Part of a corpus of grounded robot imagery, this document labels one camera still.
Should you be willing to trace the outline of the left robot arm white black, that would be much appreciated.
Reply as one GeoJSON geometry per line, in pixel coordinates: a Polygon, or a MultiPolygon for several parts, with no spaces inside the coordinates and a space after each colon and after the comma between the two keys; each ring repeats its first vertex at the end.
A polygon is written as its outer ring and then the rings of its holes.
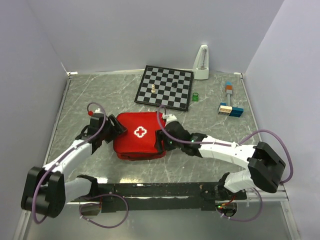
{"type": "Polygon", "coordinates": [[[89,124],[67,150],[52,162],[42,167],[34,166],[28,171],[21,208],[34,215],[55,218],[65,204],[75,199],[95,200],[99,195],[99,184],[95,177],[82,174],[70,182],[65,179],[80,163],[93,155],[103,142],[110,143],[126,132],[127,128],[114,115],[94,113],[89,124]]]}

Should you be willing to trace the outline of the black red medicine kit case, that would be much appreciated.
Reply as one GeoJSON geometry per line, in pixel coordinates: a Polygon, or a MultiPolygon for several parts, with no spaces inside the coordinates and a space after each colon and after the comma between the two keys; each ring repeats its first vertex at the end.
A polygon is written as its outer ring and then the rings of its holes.
{"type": "Polygon", "coordinates": [[[123,112],[116,119],[126,132],[113,141],[113,150],[122,160],[141,161],[166,155],[163,141],[157,136],[161,130],[154,112],[123,112]]]}

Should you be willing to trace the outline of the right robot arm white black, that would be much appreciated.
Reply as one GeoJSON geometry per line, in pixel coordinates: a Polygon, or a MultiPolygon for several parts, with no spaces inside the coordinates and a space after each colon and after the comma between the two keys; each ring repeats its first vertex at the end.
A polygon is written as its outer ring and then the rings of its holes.
{"type": "Polygon", "coordinates": [[[219,180],[221,198],[230,199],[247,188],[277,192],[286,164],[269,144],[260,141],[256,145],[239,145],[203,133],[189,133],[176,120],[160,129],[167,151],[180,149],[188,156],[217,159],[242,167],[241,171],[225,173],[219,180]]]}

